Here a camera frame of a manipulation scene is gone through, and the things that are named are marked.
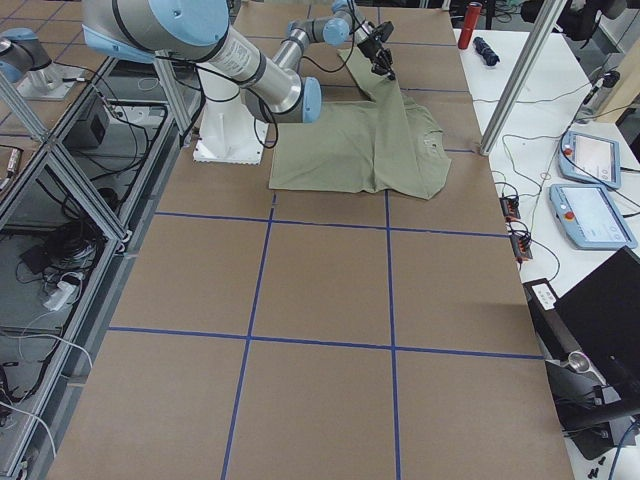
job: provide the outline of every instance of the blue tape line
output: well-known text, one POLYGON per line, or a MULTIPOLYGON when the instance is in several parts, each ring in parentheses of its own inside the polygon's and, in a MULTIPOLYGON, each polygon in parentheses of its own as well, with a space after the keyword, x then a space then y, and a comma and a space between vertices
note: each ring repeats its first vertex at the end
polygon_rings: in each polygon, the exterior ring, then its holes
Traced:
MULTIPOLYGON (((225 340, 251 340, 252 342, 264 342, 264 343, 288 343, 298 345, 316 345, 319 347, 343 347, 343 348, 358 348, 364 350, 389 350, 393 347, 391 345, 379 345, 375 343, 358 343, 358 342, 337 342, 337 341, 325 341, 325 340, 310 340, 304 338, 284 338, 284 337, 268 337, 268 336, 247 336, 235 333, 220 333, 220 332, 202 332, 197 330, 173 330, 163 328, 145 328, 145 327, 126 327, 126 326, 110 326, 108 328, 112 332, 129 332, 129 333, 144 333, 151 335, 168 335, 168 336, 181 336, 181 337, 205 337, 205 338, 221 338, 225 340)), ((520 353, 501 353, 501 352, 480 352, 474 350, 453 350, 442 348, 427 348, 427 347, 407 347, 396 345, 396 351, 413 352, 413 353, 434 353, 441 355, 458 355, 467 357, 495 357, 495 358, 513 358, 520 360, 543 360, 542 356, 528 355, 520 353)))
POLYGON ((130 332, 130 333, 151 333, 155 335, 175 335, 182 337, 208 337, 208 338, 224 338, 231 340, 246 340, 246 335, 236 335, 233 333, 216 333, 216 332, 199 332, 194 330, 166 330, 157 328, 141 328, 141 327, 109 327, 112 332, 130 332))
POLYGON ((18 10, 20 10, 22 7, 24 7, 27 4, 28 1, 29 0, 22 0, 22 3, 13 12, 11 12, 8 17, 3 17, 2 18, 2 22, 0 22, 0 23, 4 23, 5 20, 9 20, 9 19, 13 20, 12 17, 18 12, 18 10))
POLYGON ((466 357, 492 357, 492 358, 513 358, 518 360, 544 360, 542 355, 528 355, 525 353, 499 353, 499 352, 479 352, 473 350, 451 350, 447 348, 423 348, 423 347, 396 347, 401 352, 415 353, 437 353, 440 355, 459 355, 466 357))
MULTIPOLYGON (((325 84, 323 87, 331 87, 331 88, 358 88, 356 85, 332 85, 325 84)), ((407 92, 434 92, 434 93, 469 93, 468 90, 445 90, 441 88, 405 88, 400 87, 400 90, 405 90, 407 92)))
POLYGON ((303 222, 300 220, 274 220, 273 223, 280 225, 306 225, 310 227, 332 227, 332 228, 353 228, 363 230, 385 230, 385 227, 376 227, 374 225, 350 225, 346 223, 316 223, 303 222))
MULTIPOLYGON (((45 21, 42 18, 28 18, 28 17, 13 18, 13 17, 11 17, 11 15, 9 15, 8 17, 5 17, 5 20, 27 20, 29 22, 44 22, 45 21)), ((49 22, 49 23, 51 23, 51 22, 53 22, 53 23, 55 23, 55 22, 82 23, 82 20, 74 20, 74 19, 71 19, 71 18, 69 18, 69 19, 67 19, 67 18, 54 19, 53 17, 51 17, 46 21, 49 22)))
POLYGON ((431 42, 385 42, 387 45, 411 45, 414 47, 457 47, 455 43, 431 43, 431 42))
POLYGON ((469 93, 469 90, 449 90, 442 88, 400 88, 400 90, 406 90, 407 92, 469 93))
POLYGON ((78 45, 77 43, 75 43, 75 41, 76 41, 76 39, 77 39, 80 35, 82 35, 82 34, 83 34, 82 30, 80 30, 80 31, 76 34, 76 36, 75 36, 75 37, 73 37, 73 39, 71 40, 71 43, 70 43, 69 45, 67 45, 66 47, 64 47, 64 48, 62 49, 62 51, 58 54, 58 56, 56 57, 56 62, 57 62, 58 60, 60 60, 60 57, 62 57, 65 53, 67 53, 67 50, 69 50, 69 47, 71 47, 72 45, 78 45))
MULTIPOLYGON (((264 219, 264 218, 251 218, 251 217, 229 217, 224 215, 205 215, 197 213, 182 213, 182 212, 166 212, 159 211, 156 215, 166 217, 182 217, 182 218, 201 218, 206 220, 225 220, 236 222, 257 222, 257 223, 273 223, 279 225, 300 225, 309 227, 329 227, 329 228, 352 228, 355 230, 378 230, 384 231, 387 227, 376 225, 350 225, 346 223, 316 223, 316 222, 304 222, 300 220, 278 220, 278 219, 264 219)), ((410 227, 388 227, 392 232, 412 232, 412 233, 433 233, 436 235, 459 235, 466 237, 490 237, 490 238, 509 238, 506 233, 483 233, 483 232, 463 232, 457 230, 439 230, 433 228, 410 228, 410 227)))
POLYGON ((38 32, 39 32, 39 31, 40 31, 40 30, 41 30, 41 29, 42 29, 42 28, 43 28, 47 23, 49 23, 49 21, 50 21, 53 17, 55 17, 55 16, 58 14, 58 12, 59 12, 60 10, 62 10, 62 7, 64 7, 65 5, 66 5, 66 3, 65 3, 65 2, 60 2, 60 6, 56 9, 56 11, 55 11, 55 12, 53 12, 51 15, 49 15, 49 18, 47 18, 46 20, 44 20, 44 23, 43 23, 42 25, 40 25, 40 26, 37 28, 37 30, 35 30, 35 31, 34 31, 34 33, 38 33, 38 32))
POLYGON ((242 388, 244 386, 244 376, 247 370, 247 362, 249 359, 249 350, 251 349, 251 334, 253 333, 253 325, 256 319, 256 312, 258 310, 258 300, 260 298, 260 287, 262 286, 262 276, 264 274, 264 266, 267 261, 267 253, 269 250, 269 237, 271 236, 271 226, 273 221, 274 207, 271 207, 269 213, 269 223, 267 224, 267 231, 264 236, 264 245, 262 247, 262 258, 260 259, 260 269, 258 270, 258 280, 256 281, 256 291, 253 296, 253 305, 251 307, 251 317, 249 319, 249 327, 247 328, 247 339, 245 342, 244 353, 242 354, 242 366, 240 367, 240 378, 238 378, 238 386, 236 388, 236 398, 233 404, 233 414, 231 415, 231 425, 229 426, 229 437, 227 439, 227 448, 224 453, 224 462, 222 464, 222 473, 220 474, 221 480, 226 480, 227 470, 229 468, 229 459, 231 458, 231 447, 233 446, 233 435, 235 433, 236 421, 238 419, 238 410, 240 408, 240 397, 242 396, 242 388))
POLYGON ((438 235, 460 235, 463 237, 509 238, 506 233, 458 232, 455 230, 433 230, 430 228, 391 227, 393 232, 434 233, 438 235))
POLYGON ((400 456, 400 414, 398 407, 398 362, 396 357, 395 307, 393 303, 393 252, 391 249, 391 212, 389 207, 389 190, 384 191, 384 208, 387 230, 387 284, 389 285, 389 330, 391 333, 391 380, 393 385, 393 431, 396 455, 396 480, 402 480, 402 464, 400 456))
POLYGON ((230 220, 236 222, 258 222, 258 223, 268 223, 269 220, 264 218, 252 218, 252 217, 230 217, 226 215, 206 215, 200 213, 181 213, 181 212, 165 212, 159 211, 156 212, 156 215, 160 215, 163 217, 183 217, 183 218, 203 218, 207 220, 230 220))
POLYGON ((0 127, 7 121, 7 119, 11 116, 11 113, 7 113, 4 118, 0 121, 0 127))
POLYGON ((11 138, 15 138, 15 137, 20 137, 20 138, 31 138, 31 135, 29 135, 28 133, 0 133, 0 137, 11 137, 11 138))
POLYGON ((301 338, 281 338, 281 337, 265 337, 252 336, 251 340, 255 342, 269 343, 290 343, 295 345, 316 345, 319 347, 344 347, 359 348, 365 350, 391 350, 389 345, 376 345, 375 343, 353 343, 353 342, 333 342, 325 340, 306 340, 301 338))
MULTIPOLYGON (((69 45, 70 43, 73 44, 74 41, 71 40, 71 42, 42 42, 42 45, 46 47, 47 45, 69 45)), ((75 45, 82 45, 82 43, 77 42, 75 43, 75 45)))

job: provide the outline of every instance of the white table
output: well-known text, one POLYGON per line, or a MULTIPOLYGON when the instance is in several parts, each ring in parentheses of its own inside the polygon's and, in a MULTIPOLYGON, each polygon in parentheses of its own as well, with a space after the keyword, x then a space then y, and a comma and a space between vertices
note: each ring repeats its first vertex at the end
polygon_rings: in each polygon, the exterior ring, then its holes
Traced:
MULTIPOLYGON (((488 67, 475 52, 473 45, 470 45, 467 50, 460 50, 469 90, 474 100, 496 100, 495 102, 474 101, 478 124, 481 131, 484 132, 528 34, 525 32, 477 31, 474 36, 476 35, 483 37, 500 57, 497 66, 488 67)), ((518 103, 511 112, 500 136, 501 140, 503 135, 508 134, 523 137, 556 137, 537 140, 505 137, 505 141, 517 170, 538 183, 543 183, 544 180, 542 194, 538 199, 521 197, 520 213, 523 222, 531 229, 533 239, 549 247, 560 259, 560 272, 552 282, 558 295, 566 293, 614 253, 613 251, 584 251, 574 247, 555 219, 549 201, 548 189, 550 185, 573 183, 560 175, 556 153, 557 138, 566 129, 590 88, 587 76, 580 68, 562 35, 552 34, 518 101, 553 99, 561 94, 578 90, 551 102, 518 103)), ((574 124, 571 128, 619 141, 622 166, 638 168, 638 162, 615 124, 591 122, 586 125, 574 124)), ((506 181, 512 184, 520 195, 538 193, 536 185, 514 172, 502 141, 496 143, 489 155, 489 161, 492 170, 494 170, 496 182, 506 181)), ((497 186, 498 193, 502 192, 502 189, 502 185, 497 186)), ((620 191, 640 203, 640 174, 623 173, 620 191)), ((513 193, 509 187, 505 187, 504 192, 507 195, 513 193)), ((637 211, 636 207, 621 197, 615 194, 611 196, 623 214, 637 211)), ((634 235, 640 238, 640 216, 627 219, 627 223, 634 235)), ((522 266, 520 272, 522 281, 526 282, 543 277, 551 278, 557 266, 553 256, 535 244, 532 246, 532 253, 533 260, 525 262, 522 266)), ((635 253, 640 253, 640 248, 636 248, 635 253)), ((573 442, 567 440, 566 443, 576 479, 586 478, 589 471, 599 465, 595 461, 585 460, 573 442)), ((600 466, 598 478, 607 478, 613 452, 607 454, 607 457, 605 465, 600 466)), ((616 480, 636 480, 639 477, 640 447, 625 448, 618 461, 614 478, 616 480)))

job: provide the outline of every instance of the red bottle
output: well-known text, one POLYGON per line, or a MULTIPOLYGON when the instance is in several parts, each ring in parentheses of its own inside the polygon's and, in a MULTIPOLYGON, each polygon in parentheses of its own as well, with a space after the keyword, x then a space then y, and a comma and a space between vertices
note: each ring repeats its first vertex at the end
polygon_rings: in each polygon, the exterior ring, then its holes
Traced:
POLYGON ((471 35, 478 23, 478 17, 480 17, 480 10, 482 4, 478 2, 471 2, 467 5, 467 13, 464 16, 464 25, 462 26, 462 32, 460 32, 460 38, 458 39, 458 48, 465 50, 469 46, 471 41, 471 35))

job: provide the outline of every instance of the sticker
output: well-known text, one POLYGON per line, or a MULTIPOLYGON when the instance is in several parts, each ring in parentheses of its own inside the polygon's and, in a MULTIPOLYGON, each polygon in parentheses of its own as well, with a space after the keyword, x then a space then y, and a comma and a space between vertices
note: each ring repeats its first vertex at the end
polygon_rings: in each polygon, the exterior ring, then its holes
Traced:
POLYGON ((241 42, 232 38, 222 51, 215 56, 212 63, 230 77, 239 75, 249 66, 251 51, 241 42))
POLYGON ((555 308, 556 296, 549 289, 549 286, 546 283, 534 285, 531 287, 531 290, 535 293, 538 301, 542 305, 542 308, 545 310, 553 310, 555 308))

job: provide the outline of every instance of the robotic arm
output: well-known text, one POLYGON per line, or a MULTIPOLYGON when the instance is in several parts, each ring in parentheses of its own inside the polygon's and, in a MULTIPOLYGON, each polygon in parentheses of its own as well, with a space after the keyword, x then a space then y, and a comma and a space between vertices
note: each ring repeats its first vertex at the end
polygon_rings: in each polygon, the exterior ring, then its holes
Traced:
POLYGON ((62 84, 60 72, 40 40, 28 28, 12 28, 0 33, 0 71, 11 83, 28 73, 34 88, 47 92, 62 84))
POLYGON ((393 25, 374 27, 352 0, 336 0, 332 17, 292 22, 273 60, 229 24, 224 0, 83 0, 82 4, 90 47, 141 63, 152 63, 158 50, 207 62, 248 89, 249 111, 266 122, 308 123, 320 116, 320 84, 294 70, 311 43, 339 45, 353 33, 354 42, 371 60, 372 71, 395 78, 391 53, 383 46, 393 25))

